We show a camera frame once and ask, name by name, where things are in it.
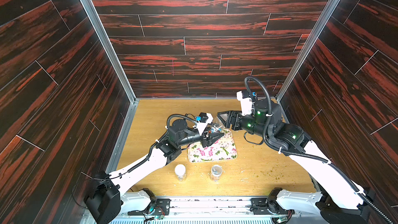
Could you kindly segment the clear plastic candy jar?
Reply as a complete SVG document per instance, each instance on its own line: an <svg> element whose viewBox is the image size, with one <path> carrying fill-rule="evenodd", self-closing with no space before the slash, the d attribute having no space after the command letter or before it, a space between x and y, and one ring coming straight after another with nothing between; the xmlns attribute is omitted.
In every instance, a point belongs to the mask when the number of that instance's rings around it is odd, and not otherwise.
<svg viewBox="0 0 398 224"><path fill-rule="evenodd" d="M218 126L218 127L221 127L221 128L222 128L222 131L224 130L224 127L223 127L223 125L220 123L218 117L214 117L213 120L212 120L212 122L211 122L210 124L208 124L208 127L211 127L211 126L213 126L213 125L216 125L216 126Z"/></svg>

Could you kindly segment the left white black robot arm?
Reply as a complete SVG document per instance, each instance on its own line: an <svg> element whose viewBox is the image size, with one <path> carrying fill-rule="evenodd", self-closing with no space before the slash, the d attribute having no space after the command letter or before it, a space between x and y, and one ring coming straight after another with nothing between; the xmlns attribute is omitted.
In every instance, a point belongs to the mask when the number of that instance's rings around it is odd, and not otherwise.
<svg viewBox="0 0 398 224"><path fill-rule="evenodd" d="M124 210L146 210L153 199L148 190L141 190L134 197L125 198L124 194L152 172L174 161L181 154L183 146L200 142L208 147L221 139L224 133L212 133L209 126L211 122L211 117L196 121L184 115L170 115L166 132L150 146L147 155L118 171L95 174L84 197L84 203L95 222L108 224Z"/></svg>

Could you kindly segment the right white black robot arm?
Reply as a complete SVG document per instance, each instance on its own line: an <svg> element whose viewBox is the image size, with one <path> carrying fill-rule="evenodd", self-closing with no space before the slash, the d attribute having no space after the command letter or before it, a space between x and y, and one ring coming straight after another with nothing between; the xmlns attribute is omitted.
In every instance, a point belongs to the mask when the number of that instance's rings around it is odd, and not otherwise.
<svg viewBox="0 0 398 224"><path fill-rule="evenodd" d="M273 101L241 100L241 111L217 114L228 129L244 130L262 137L263 143L295 161L320 184L319 192L308 194L274 188L266 207L273 214L307 212L329 224L366 224L374 192L353 182L328 159L312 138L299 126L283 121L282 108Z"/></svg>

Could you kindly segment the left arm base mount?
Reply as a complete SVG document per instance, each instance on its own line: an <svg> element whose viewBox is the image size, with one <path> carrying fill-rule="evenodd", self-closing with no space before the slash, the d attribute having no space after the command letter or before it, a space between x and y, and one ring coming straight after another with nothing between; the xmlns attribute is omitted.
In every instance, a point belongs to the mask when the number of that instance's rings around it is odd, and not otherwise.
<svg viewBox="0 0 398 224"><path fill-rule="evenodd" d="M130 211L128 216L167 216L170 213L171 199L152 200L143 211Z"/></svg>

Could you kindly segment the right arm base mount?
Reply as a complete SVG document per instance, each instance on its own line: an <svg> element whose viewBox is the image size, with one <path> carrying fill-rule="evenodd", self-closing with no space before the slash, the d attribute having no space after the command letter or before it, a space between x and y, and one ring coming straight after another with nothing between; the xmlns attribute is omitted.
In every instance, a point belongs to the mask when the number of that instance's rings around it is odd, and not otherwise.
<svg viewBox="0 0 398 224"><path fill-rule="evenodd" d="M294 210L283 209L275 199L251 198L249 210L255 215L287 215L291 216Z"/></svg>

